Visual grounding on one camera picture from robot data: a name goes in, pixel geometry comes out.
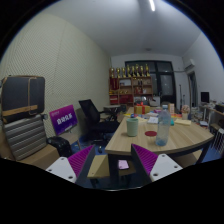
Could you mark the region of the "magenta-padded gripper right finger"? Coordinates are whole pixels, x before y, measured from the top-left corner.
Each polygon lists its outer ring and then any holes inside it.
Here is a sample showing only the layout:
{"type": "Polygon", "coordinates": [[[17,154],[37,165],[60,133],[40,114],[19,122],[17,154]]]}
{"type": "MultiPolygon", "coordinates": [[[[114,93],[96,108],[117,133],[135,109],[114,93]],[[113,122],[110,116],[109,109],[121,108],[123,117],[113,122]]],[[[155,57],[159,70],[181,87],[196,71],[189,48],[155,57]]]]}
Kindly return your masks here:
{"type": "Polygon", "coordinates": [[[143,186],[182,169],[167,154],[157,155],[139,145],[131,145],[133,164],[143,186]]]}

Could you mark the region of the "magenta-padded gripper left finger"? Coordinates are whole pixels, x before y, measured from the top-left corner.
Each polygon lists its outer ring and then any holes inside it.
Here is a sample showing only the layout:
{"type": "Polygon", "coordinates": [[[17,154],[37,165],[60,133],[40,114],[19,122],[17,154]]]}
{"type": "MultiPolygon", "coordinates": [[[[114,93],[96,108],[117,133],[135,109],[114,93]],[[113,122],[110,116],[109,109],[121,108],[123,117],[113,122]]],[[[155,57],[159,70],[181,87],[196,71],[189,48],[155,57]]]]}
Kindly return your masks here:
{"type": "Polygon", "coordinates": [[[46,171],[81,186],[86,182],[94,156],[95,146],[90,145],[69,158],[59,157],[46,171]]]}

